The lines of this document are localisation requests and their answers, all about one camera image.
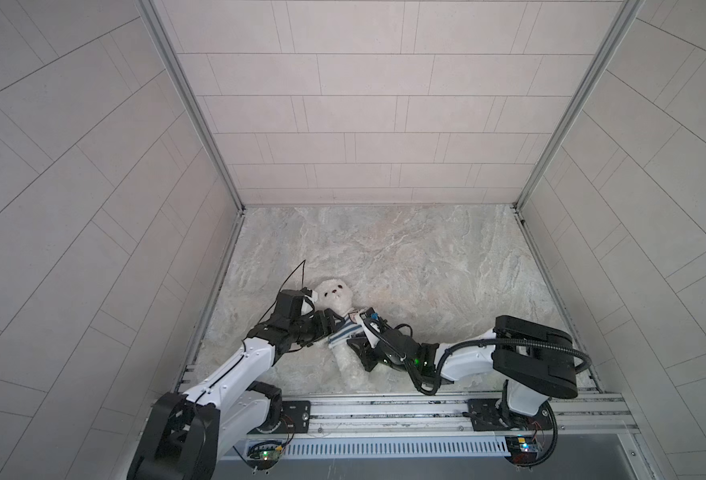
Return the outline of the white plush teddy bear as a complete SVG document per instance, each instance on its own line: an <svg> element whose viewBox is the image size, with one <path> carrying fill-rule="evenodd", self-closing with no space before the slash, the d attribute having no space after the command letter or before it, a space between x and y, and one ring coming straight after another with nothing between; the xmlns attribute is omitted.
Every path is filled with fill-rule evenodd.
<svg viewBox="0 0 706 480"><path fill-rule="evenodd" d="M314 291L319 296L316 308L318 310L331 309L338 317L342 318L342 324L349 312L353 310L359 312L353 305L353 291L341 279L322 281L314 288ZM346 342L330 349L349 392L372 393L375 391L376 382L370 377L370 373L364 370L360 360Z"/></svg>

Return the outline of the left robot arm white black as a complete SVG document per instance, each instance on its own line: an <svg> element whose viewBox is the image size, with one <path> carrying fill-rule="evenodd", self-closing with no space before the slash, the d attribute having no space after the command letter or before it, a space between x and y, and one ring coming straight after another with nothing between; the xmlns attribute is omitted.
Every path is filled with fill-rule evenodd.
<svg viewBox="0 0 706 480"><path fill-rule="evenodd" d="M255 325L240 349L213 374L152 406L129 479L210 479L218 461L248 433L307 428L307 413L283 405L280 388L260 381L294 346L306 347L342 329L352 310L343 285L334 290L282 290L269 318Z"/></svg>

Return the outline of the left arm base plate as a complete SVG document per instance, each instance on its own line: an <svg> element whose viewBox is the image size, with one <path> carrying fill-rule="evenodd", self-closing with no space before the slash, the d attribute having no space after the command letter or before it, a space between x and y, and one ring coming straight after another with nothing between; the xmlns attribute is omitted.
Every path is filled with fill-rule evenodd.
<svg viewBox="0 0 706 480"><path fill-rule="evenodd" d="M305 434L309 431L312 403L307 400L284 401L275 424L263 424L250 431L254 435Z"/></svg>

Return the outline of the blue white striped knit sweater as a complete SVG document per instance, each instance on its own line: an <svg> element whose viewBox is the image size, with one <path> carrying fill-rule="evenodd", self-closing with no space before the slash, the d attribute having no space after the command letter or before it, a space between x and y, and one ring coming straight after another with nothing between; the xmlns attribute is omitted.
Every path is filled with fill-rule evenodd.
<svg viewBox="0 0 706 480"><path fill-rule="evenodd" d="M345 321L338 331L328 337L328 346L335 348L340 344L344 344L349 338L362 334L364 327L360 324L360 314L353 310L345 316Z"/></svg>

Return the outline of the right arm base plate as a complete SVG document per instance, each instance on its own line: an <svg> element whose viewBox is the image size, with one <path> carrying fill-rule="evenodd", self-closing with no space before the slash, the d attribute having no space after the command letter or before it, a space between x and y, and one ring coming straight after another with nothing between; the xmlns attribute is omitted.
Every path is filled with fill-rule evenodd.
<svg viewBox="0 0 706 480"><path fill-rule="evenodd" d="M555 414L549 402L544 402L533 417L504 411L501 398L471 399L467 407L468 410L463 413L463 416L471 421L472 428L476 432L534 431L554 428Z"/></svg>

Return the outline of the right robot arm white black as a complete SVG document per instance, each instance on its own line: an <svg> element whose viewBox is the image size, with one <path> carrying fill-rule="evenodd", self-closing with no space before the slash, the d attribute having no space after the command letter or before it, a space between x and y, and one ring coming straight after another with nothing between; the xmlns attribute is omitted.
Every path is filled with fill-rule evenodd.
<svg viewBox="0 0 706 480"><path fill-rule="evenodd" d="M497 317L480 337L455 344L419 343L410 325L392 326L372 309L349 325L353 331L334 346L353 354L366 372L383 365L405 373L426 396L465 377L505 376L498 401L469 408L468 417L489 430L547 424L549 401L576 398L577 376L592 364L566 332L509 315Z"/></svg>

